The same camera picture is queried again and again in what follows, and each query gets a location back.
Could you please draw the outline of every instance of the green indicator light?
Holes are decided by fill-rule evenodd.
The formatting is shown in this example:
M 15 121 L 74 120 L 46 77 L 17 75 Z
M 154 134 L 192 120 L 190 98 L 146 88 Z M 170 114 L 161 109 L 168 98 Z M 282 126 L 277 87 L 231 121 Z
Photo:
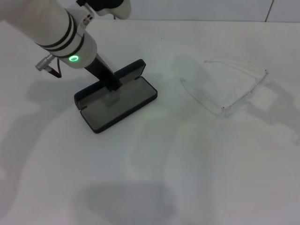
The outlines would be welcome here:
M 79 57 L 78 57 L 77 55 L 73 55 L 73 56 L 71 56 L 71 57 L 69 58 L 69 60 L 70 60 L 71 62 L 76 62 L 76 61 L 79 60 Z

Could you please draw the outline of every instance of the cable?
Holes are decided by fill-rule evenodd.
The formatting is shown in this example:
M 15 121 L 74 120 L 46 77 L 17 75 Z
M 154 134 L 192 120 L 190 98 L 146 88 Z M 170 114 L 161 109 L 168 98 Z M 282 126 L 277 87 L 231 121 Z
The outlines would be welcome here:
M 57 59 L 57 69 L 58 69 L 58 73 L 60 74 L 60 77 L 62 77 L 62 76 L 61 76 L 60 60 L 59 60 L 59 59 Z

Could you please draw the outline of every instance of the white table surface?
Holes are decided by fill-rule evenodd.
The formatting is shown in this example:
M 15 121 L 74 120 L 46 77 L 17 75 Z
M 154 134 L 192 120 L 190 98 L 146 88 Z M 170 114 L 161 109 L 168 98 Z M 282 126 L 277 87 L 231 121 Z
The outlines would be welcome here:
M 0 24 L 1 225 L 300 223 L 300 24 L 94 21 L 113 70 L 144 59 L 153 103 L 96 135 L 73 95 L 96 79 Z M 271 85 L 232 117 L 178 92 L 206 55 L 269 70 Z

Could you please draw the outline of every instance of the white wall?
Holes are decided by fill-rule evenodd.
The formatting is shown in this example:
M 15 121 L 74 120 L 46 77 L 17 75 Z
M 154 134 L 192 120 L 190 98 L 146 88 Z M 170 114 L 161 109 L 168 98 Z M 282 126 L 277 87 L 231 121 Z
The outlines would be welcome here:
M 75 0 L 60 0 L 68 6 Z M 131 19 L 265 21 L 272 0 L 131 0 Z
M 268 22 L 300 22 L 300 0 L 274 0 Z

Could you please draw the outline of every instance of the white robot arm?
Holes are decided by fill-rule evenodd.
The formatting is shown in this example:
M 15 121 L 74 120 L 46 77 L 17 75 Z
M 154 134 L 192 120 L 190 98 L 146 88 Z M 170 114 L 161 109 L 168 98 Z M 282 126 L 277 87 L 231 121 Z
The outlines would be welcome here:
M 50 53 L 36 67 L 55 76 L 58 73 L 49 67 L 55 58 L 72 68 L 86 68 L 96 77 L 99 70 L 109 70 L 97 55 L 96 42 L 85 31 L 95 17 L 91 9 L 98 15 L 110 13 L 119 19 L 128 18 L 131 12 L 129 0 L 77 0 L 67 9 L 56 0 L 0 0 L 0 8 L 0 19 L 5 18 Z M 113 76 L 106 79 L 115 82 L 111 86 L 117 89 Z

